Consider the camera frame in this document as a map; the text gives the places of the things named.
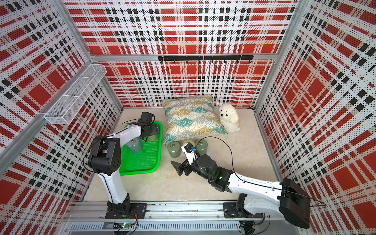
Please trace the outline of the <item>grey-green tea canister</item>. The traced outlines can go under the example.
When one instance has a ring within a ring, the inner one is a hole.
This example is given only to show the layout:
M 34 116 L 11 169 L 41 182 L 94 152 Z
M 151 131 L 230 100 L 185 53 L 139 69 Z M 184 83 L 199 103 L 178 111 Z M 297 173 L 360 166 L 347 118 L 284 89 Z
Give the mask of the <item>grey-green tea canister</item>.
M 208 151 L 208 143 L 205 140 L 199 140 L 196 142 L 196 150 L 200 156 L 203 156 Z
M 179 142 L 170 142 L 167 145 L 167 149 L 172 158 L 178 158 L 181 155 L 181 146 Z

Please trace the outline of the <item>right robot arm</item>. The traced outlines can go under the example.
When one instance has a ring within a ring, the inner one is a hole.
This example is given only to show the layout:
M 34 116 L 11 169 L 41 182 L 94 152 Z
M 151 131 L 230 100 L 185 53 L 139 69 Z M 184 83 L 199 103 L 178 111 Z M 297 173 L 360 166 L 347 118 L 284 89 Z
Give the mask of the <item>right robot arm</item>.
M 172 161 L 171 165 L 179 176 L 196 173 L 217 191 L 239 194 L 237 211 L 243 217 L 257 213 L 276 214 L 296 227 L 310 227 L 309 196 L 293 180 L 285 178 L 282 182 L 271 182 L 245 177 L 219 167 L 207 154 L 192 163 Z

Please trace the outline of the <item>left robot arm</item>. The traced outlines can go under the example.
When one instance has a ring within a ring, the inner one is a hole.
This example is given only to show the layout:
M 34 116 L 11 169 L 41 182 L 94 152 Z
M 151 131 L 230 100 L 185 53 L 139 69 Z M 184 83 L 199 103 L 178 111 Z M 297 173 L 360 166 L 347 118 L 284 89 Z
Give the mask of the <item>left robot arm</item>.
M 108 194 L 109 212 L 120 216 L 132 213 L 130 195 L 120 178 L 121 148 L 132 141 L 146 142 L 150 137 L 157 137 L 160 132 L 159 126 L 155 124 L 155 115 L 142 112 L 140 118 L 132 120 L 122 130 L 94 138 L 88 166 L 102 178 Z

